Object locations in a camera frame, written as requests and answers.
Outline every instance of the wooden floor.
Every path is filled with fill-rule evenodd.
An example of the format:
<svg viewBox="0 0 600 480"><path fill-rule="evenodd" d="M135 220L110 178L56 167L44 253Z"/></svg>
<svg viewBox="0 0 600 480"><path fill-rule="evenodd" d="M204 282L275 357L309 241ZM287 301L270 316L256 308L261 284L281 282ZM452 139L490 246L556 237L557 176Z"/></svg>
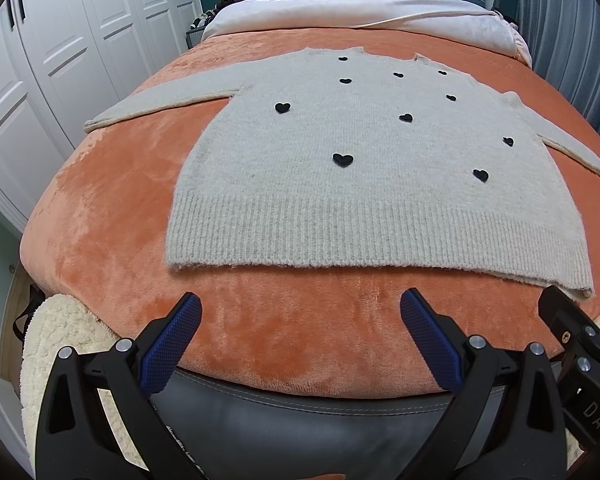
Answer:
<svg viewBox="0 0 600 480"><path fill-rule="evenodd" d="M27 271L21 264L18 264L7 296L0 332L0 378L13 385L18 397L20 397L22 343L13 333L11 325L29 304L29 285L32 283L33 280ZM22 329L23 323L23 319L18 322L20 329Z"/></svg>

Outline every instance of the strap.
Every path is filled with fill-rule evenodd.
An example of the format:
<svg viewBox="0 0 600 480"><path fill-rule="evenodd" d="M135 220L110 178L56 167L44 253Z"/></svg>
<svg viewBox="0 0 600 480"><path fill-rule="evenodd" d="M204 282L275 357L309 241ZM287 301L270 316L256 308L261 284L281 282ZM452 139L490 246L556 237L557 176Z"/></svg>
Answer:
<svg viewBox="0 0 600 480"><path fill-rule="evenodd" d="M29 285L29 304L22 311L22 313L15 319L13 325L13 333L15 336L24 343L24 337L27 334L27 329L29 328L29 323L31 322L31 318L33 317L33 313L38 309L38 307L45 301L45 293L42 292L37 286ZM24 322L23 330L20 330L17 322L22 317L27 317Z"/></svg>

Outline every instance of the light gray knit sweater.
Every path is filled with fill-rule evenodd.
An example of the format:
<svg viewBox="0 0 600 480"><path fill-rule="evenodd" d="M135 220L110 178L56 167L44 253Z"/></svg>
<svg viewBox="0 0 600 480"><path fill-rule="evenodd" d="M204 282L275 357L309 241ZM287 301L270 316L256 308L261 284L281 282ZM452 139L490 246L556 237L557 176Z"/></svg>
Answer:
<svg viewBox="0 0 600 480"><path fill-rule="evenodd" d="M150 88L87 130L220 96L176 184L171 266L445 267L592 293L543 143L599 175L600 159L514 92L423 56L305 49Z"/></svg>

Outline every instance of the white wardrobe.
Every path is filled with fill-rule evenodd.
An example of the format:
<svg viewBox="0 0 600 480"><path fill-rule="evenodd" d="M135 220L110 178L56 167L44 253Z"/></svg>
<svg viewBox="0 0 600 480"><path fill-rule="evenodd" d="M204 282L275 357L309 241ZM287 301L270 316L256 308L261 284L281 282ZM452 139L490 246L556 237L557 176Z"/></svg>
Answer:
<svg viewBox="0 0 600 480"><path fill-rule="evenodd" d="M200 0L6 0L0 211L20 231L83 125L187 49Z"/></svg>

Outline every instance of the blue gripper pad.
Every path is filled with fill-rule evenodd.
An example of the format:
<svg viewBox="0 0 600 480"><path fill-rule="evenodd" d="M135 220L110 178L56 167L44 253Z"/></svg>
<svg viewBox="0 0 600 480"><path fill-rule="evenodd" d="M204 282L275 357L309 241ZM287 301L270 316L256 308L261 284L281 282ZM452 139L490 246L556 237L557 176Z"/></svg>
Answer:
<svg viewBox="0 0 600 480"><path fill-rule="evenodd" d="M155 319L138 336L138 386L145 396L161 392L202 321L200 298L187 292L167 317ZM153 343L142 348L142 336Z"/></svg>
<svg viewBox="0 0 600 480"><path fill-rule="evenodd" d="M410 288L400 298L400 317L438 386L458 393L462 388L462 359L439 325L438 314Z"/></svg>

